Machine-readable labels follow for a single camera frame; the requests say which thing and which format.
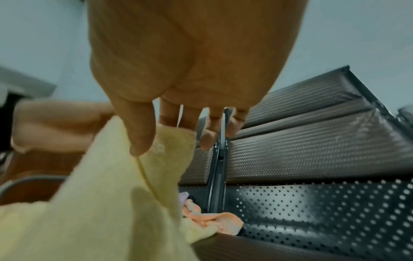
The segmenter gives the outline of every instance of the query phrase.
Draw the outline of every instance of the yellow towel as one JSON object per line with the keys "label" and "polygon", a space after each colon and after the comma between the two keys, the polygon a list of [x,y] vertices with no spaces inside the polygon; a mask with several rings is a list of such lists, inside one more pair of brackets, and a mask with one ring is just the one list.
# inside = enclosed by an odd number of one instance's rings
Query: yellow towel
{"label": "yellow towel", "polygon": [[197,260],[179,232],[177,189],[194,145],[194,132],[157,126],[137,161],[114,117],[4,260]]}

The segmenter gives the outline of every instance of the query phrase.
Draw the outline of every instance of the orange cloth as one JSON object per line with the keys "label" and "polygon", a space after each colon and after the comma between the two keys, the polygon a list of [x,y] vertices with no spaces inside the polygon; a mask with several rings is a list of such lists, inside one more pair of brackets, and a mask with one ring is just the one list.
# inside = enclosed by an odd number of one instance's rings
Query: orange cloth
{"label": "orange cloth", "polygon": [[201,208],[192,202],[186,200],[182,208],[184,218],[191,219],[199,227],[216,226],[219,233],[236,236],[240,232],[244,222],[232,213],[201,213]]}

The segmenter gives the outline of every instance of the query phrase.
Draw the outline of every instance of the seat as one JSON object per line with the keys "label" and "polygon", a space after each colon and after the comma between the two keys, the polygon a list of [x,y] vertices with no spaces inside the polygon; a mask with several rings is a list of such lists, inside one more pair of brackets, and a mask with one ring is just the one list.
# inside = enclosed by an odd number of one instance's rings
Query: seat
{"label": "seat", "polygon": [[349,67],[275,91],[227,141],[212,208],[297,253],[412,260],[412,133]]}
{"label": "seat", "polygon": [[202,212],[208,212],[210,208],[210,192],[219,152],[219,143],[205,151],[199,147],[199,140],[205,126],[206,117],[199,119],[197,126],[197,144],[194,158],[182,175],[179,182],[179,191],[188,192]]}

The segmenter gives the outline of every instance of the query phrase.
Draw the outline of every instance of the hand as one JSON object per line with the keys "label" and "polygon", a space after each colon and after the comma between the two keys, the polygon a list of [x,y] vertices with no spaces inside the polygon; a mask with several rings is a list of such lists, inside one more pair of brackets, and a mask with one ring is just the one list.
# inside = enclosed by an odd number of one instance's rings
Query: hand
{"label": "hand", "polygon": [[[91,69],[123,119],[136,155],[160,123],[218,137],[225,107],[233,137],[271,88],[292,49],[307,0],[89,0]],[[179,109],[183,114],[178,123]]]}
{"label": "hand", "polygon": [[22,100],[14,110],[12,146],[20,152],[84,152],[113,115],[109,103]]}

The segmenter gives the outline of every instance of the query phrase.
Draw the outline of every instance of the white wall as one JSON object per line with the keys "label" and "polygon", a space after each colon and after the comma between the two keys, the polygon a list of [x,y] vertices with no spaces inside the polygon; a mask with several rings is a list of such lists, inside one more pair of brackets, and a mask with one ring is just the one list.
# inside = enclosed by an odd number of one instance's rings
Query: white wall
{"label": "white wall", "polygon": [[79,0],[0,1],[0,66],[57,84],[82,8]]}
{"label": "white wall", "polygon": [[[349,64],[390,110],[413,103],[412,10],[412,0],[310,0],[293,52],[271,90]],[[55,97],[107,100],[90,73],[89,54],[84,13]]]}

